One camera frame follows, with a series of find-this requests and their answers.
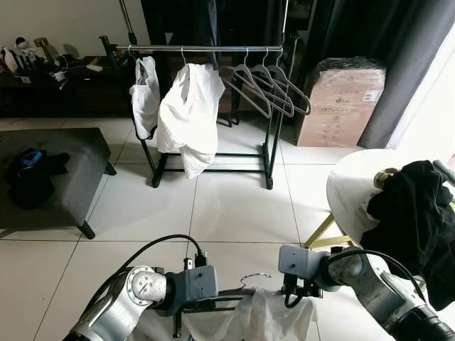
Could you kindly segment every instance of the tile floor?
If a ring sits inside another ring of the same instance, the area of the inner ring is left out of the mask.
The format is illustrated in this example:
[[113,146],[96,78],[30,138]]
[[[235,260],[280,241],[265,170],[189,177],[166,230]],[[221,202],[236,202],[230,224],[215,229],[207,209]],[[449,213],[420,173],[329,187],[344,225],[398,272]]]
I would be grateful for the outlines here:
[[[190,234],[201,242],[221,289],[238,286],[242,276],[254,272],[273,277],[254,278],[252,286],[278,289],[280,245],[305,242],[325,219],[328,172],[358,150],[297,148],[289,143],[291,128],[285,126],[273,191],[252,174],[202,174],[186,180],[182,173],[167,173],[153,189],[129,119],[0,119],[0,130],[88,126],[101,129],[117,170],[116,176],[103,177],[87,215],[97,236],[89,241],[74,227],[0,229],[0,340],[62,340],[96,288],[138,248],[166,234]],[[247,119],[231,129],[218,126],[218,150],[255,151],[264,129],[262,119]],[[157,158],[154,141],[149,145]],[[212,167],[235,167],[238,162],[217,159]],[[258,167],[251,160],[241,162],[242,167]],[[330,237],[338,234],[336,227],[328,231]],[[180,271],[186,252],[185,242],[166,242],[142,254],[136,264]],[[307,340],[392,340],[349,288],[315,301],[318,322],[312,323]],[[453,328],[454,308],[439,314]]]

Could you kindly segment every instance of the black cable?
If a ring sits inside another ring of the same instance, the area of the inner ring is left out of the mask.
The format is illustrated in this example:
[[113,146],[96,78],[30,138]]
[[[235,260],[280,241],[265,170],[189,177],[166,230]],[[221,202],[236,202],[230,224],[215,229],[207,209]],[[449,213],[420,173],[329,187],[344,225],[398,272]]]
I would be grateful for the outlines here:
[[375,256],[382,257],[385,261],[388,261],[389,263],[395,265],[407,277],[407,279],[409,279],[411,281],[412,285],[414,286],[414,288],[415,288],[415,290],[417,292],[417,295],[419,295],[419,297],[424,302],[427,302],[427,300],[425,300],[425,296],[424,296],[422,290],[420,290],[419,285],[415,281],[415,279],[412,276],[412,274],[410,273],[410,271],[408,269],[406,269],[406,267],[403,264],[401,264],[399,261],[397,261],[396,259],[394,259],[391,256],[389,256],[387,254],[384,254],[382,252],[373,251],[373,250],[349,250],[349,251],[345,251],[343,253],[336,254],[335,256],[332,256],[328,260],[327,266],[329,266],[330,264],[332,264],[335,261],[338,261],[339,259],[345,258],[347,256],[353,256],[355,254],[372,254],[372,255],[375,255]]
[[199,244],[197,243],[197,241],[190,237],[190,236],[187,236],[186,234],[170,234],[168,236],[165,236],[165,237],[161,237],[161,238],[158,238],[158,239],[155,239],[154,241],[152,242],[149,242],[148,244],[144,245],[142,248],[140,248],[135,254],[133,254],[131,257],[128,258],[128,260],[126,262],[123,263],[122,266],[119,267],[119,269],[117,271],[115,271],[99,288],[98,290],[95,292],[95,294],[92,296],[92,298],[90,299],[89,303],[87,304],[87,307],[85,307],[82,315],[84,315],[89,309],[91,309],[91,307],[100,299],[100,296],[109,288],[111,282],[116,278],[118,277],[119,275],[123,274],[124,272],[126,271],[129,271],[131,270],[132,268],[129,268],[128,265],[133,261],[135,260],[138,255],[140,255],[142,252],[144,252],[145,250],[147,250],[148,248],[152,247],[153,245],[155,244],[158,244],[160,242],[164,242],[165,240],[169,240],[169,239],[175,239],[175,238],[184,238],[184,239],[187,239],[189,240],[190,242],[192,242],[194,244],[194,246],[196,247],[196,249],[198,250],[198,254],[203,254],[202,252],[202,249],[200,248]]
[[122,266],[120,266],[120,269],[118,271],[122,270],[123,268],[126,268],[133,260],[135,260],[138,257],[138,255],[140,255],[142,252],[147,250],[149,247],[152,247],[153,245],[158,244],[160,242],[164,242],[165,240],[175,239],[175,238],[184,238],[184,239],[189,240],[190,242],[192,242],[194,244],[194,246],[198,250],[198,254],[202,254],[202,249],[199,247],[199,244],[197,243],[196,240],[194,240],[194,238],[187,236],[186,234],[170,234],[168,236],[155,239],[154,241],[149,242],[148,244],[144,245],[142,248],[139,249],[138,252],[136,252],[131,257],[129,257],[129,259]]
[[286,294],[286,296],[284,297],[284,306],[285,306],[286,308],[293,308],[293,307],[295,307],[297,304],[299,304],[299,302],[300,302],[300,300],[302,299],[303,296],[302,296],[302,295],[298,295],[298,296],[296,297],[296,299],[292,301],[291,304],[289,304],[289,297],[291,297],[290,294]]

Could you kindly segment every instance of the clothing rack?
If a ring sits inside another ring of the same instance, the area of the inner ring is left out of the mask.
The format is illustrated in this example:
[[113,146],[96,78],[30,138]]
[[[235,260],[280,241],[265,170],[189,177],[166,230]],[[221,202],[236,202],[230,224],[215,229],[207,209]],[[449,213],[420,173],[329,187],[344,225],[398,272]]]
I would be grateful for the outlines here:
[[[168,51],[168,52],[282,52],[282,46],[169,46],[169,45],[115,45],[111,44],[107,38],[107,36],[100,36],[102,44],[106,50],[106,55],[109,59],[111,64],[112,70],[117,78],[117,81],[120,86],[120,91],[124,98],[125,104],[127,105],[128,112],[130,117],[134,122],[134,115],[132,110],[131,104],[131,97],[129,96],[129,86],[124,82],[122,78],[122,72],[120,65],[125,62],[125,60],[130,61],[132,59],[132,51],[133,53],[138,52],[154,52],[154,51]],[[117,60],[115,51],[125,51],[123,56]],[[294,60],[294,55],[296,52],[296,44],[294,44],[294,49],[291,52],[291,60]],[[290,66],[293,63],[288,63],[285,67],[285,73],[287,74],[288,78],[291,74]],[[237,111],[238,104],[239,104],[239,96],[235,96],[235,91],[232,91],[232,113]],[[271,153],[269,153],[269,136],[270,131],[272,130],[272,121],[274,116],[277,118],[277,123],[275,127],[275,135]],[[238,158],[259,158],[262,160],[264,165],[263,170],[250,170],[250,169],[205,169],[204,173],[259,173],[264,174],[266,180],[266,187],[268,190],[273,188],[273,168],[274,162],[277,155],[277,146],[279,141],[279,135],[282,130],[282,122],[283,122],[283,114],[280,111],[277,111],[276,115],[272,115],[269,118],[269,123],[267,125],[267,130],[265,132],[265,140],[261,146],[260,153],[216,153],[216,157],[238,157]],[[147,161],[150,165],[150,169],[153,173],[153,178],[151,180],[151,186],[153,188],[157,188],[161,181],[164,172],[184,172],[182,168],[167,168],[166,169],[166,162],[168,157],[173,156],[180,156],[179,153],[163,153],[161,154],[158,166],[155,166],[154,161],[151,158],[148,146],[146,145],[146,139],[140,139],[142,148],[146,155]]]

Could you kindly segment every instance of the screw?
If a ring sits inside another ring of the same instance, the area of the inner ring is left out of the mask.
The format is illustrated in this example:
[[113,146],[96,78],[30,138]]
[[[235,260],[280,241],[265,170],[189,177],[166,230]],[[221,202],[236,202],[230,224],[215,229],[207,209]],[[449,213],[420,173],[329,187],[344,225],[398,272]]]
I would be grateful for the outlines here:
[[172,334],[172,337],[174,339],[182,337],[182,312],[181,311],[178,311],[173,316],[173,334]]

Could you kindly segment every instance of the white floor tile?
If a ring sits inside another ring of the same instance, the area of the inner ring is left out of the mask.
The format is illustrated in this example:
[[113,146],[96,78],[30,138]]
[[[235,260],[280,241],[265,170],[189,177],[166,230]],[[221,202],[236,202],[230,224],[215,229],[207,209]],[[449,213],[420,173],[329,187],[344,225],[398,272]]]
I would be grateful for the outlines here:
[[0,121],[0,131],[22,129],[58,129],[66,119],[5,119],[5,125]]
[[298,243],[282,165],[275,166],[273,181],[267,190],[262,174],[201,174],[191,236],[202,242]]
[[0,241],[0,340],[33,340],[75,245]]
[[445,309],[437,312],[442,322],[455,330],[455,302],[450,303]]
[[[239,126],[232,128],[217,124],[218,153],[261,153],[265,140],[267,120],[263,117],[247,117],[242,119]],[[158,162],[159,153],[156,150],[156,139],[146,142],[154,162]],[[273,135],[269,138],[269,153],[272,153]],[[213,164],[259,164],[259,158],[217,157]],[[147,163],[144,150],[136,138],[134,129],[130,132],[127,143],[120,154],[118,163]],[[276,164],[283,164],[281,150],[277,147]],[[181,164],[179,156],[169,157],[166,164]]]
[[[326,182],[333,166],[285,165],[294,214],[302,243],[316,231],[330,214]],[[341,236],[336,223],[323,234],[322,239]]]
[[[215,267],[220,290],[239,288],[243,276],[261,272],[272,277],[251,277],[245,280],[247,286],[279,290],[283,285],[283,275],[278,271],[281,244],[201,242],[200,247],[207,251],[208,263]],[[195,252],[189,250],[188,257],[193,258]]]
[[[61,341],[77,322],[98,287],[145,244],[143,242],[80,242],[66,268],[35,341]],[[185,252],[185,242],[160,243],[145,251],[133,265],[160,266],[164,267],[165,272],[180,272],[183,270]]]
[[188,234],[196,180],[165,173],[152,188],[148,165],[117,165],[90,217],[99,240],[149,241],[166,234]]
[[281,147],[284,163],[287,165],[329,165],[335,164],[346,155],[361,151],[361,147],[353,148],[324,148],[324,147],[297,147],[294,141],[294,127],[283,126]]
[[351,288],[323,293],[316,301],[321,341],[393,341],[367,310]]
[[133,127],[129,118],[124,119],[67,119],[62,128],[100,128],[111,150],[110,163],[119,157],[128,134]]
[[[218,127],[218,153],[262,153],[268,119],[261,115],[242,117],[238,126]],[[274,134],[269,137],[269,154],[272,154]],[[214,164],[262,164],[259,158],[217,157]],[[280,147],[277,146],[275,164],[283,164]]]

